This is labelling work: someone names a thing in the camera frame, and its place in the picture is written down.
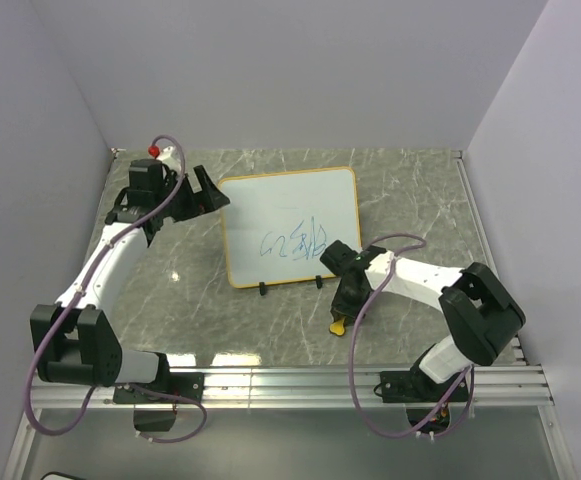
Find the yellow black whiteboard eraser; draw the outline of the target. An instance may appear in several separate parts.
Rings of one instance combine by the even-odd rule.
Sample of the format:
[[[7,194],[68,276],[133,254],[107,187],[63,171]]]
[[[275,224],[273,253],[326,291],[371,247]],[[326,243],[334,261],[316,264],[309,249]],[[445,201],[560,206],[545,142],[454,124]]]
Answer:
[[[329,325],[329,333],[337,337],[343,337],[346,334],[346,329],[353,322],[353,319],[337,311],[332,311],[331,315],[332,322]]]

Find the yellow framed whiteboard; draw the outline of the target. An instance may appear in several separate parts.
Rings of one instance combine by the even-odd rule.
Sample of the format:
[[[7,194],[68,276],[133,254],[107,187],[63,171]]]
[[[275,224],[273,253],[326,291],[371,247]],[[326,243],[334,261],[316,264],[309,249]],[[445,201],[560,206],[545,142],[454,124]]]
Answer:
[[[221,209],[226,270],[237,289],[333,274],[320,257],[336,240],[361,247],[356,176],[350,167],[229,177]]]

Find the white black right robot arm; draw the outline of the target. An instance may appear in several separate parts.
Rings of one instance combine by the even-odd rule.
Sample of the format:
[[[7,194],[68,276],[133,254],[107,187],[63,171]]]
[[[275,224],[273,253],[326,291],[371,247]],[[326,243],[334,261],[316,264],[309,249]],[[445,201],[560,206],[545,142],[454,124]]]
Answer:
[[[298,295],[280,311],[303,332],[322,321],[336,336],[356,336],[382,293],[440,311],[448,334],[415,362],[413,398],[436,398],[471,366],[489,366],[525,317],[484,264],[450,268],[408,258],[380,241],[361,242],[355,176],[348,168],[227,178],[199,188],[183,182],[169,205],[176,221],[219,212],[226,272],[236,289],[338,280],[330,300]]]

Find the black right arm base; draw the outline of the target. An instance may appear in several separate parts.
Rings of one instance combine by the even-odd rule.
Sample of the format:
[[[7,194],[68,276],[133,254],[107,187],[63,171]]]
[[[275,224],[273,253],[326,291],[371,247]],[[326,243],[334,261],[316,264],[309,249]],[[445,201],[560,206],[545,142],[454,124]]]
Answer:
[[[457,379],[458,385],[452,390],[449,398],[442,404],[426,424],[419,429],[421,434],[433,434],[434,436],[448,432],[454,426],[450,403],[465,403],[460,420],[467,416],[474,395],[473,371],[457,373],[446,382],[437,384],[416,368],[410,371],[382,371],[379,374],[380,382],[374,387],[373,393],[383,403],[403,403],[408,405],[405,410],[409,424],[414,427],[420,423],[429,413],[426,408],[411,408],[412,404],[430,403],[435,405]]]

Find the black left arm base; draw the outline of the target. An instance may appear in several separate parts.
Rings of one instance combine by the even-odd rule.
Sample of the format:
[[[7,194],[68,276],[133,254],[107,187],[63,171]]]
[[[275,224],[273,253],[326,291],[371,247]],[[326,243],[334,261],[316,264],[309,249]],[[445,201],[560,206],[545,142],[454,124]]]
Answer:
[[[206,426],[208,413],[202,405],[205,387],[203,373],[171,373],[151,384],[129,384],[115,389],[112,404],[133,408],[133,426],[138,437],[158,444],[174,444],[192,439]],[[200,413],[199,424],[180,437],[166,438],[184,407]]]

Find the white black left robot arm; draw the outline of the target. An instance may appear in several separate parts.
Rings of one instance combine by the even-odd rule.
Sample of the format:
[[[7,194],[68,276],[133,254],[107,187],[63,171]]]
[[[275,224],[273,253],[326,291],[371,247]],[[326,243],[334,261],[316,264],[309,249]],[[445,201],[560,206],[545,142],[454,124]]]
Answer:
[[[150,402],[169,396],[173,379],[165,354],[122,347],[108,316],[165,220],[183,222],[229,205],[203,166],[193,172],[198,190],[187,175],[159,159],[130,164],[128,184],[106,214],[82,271],[53,304],[33,310],[30,327],[41,380],[90,387],[137,383]]]

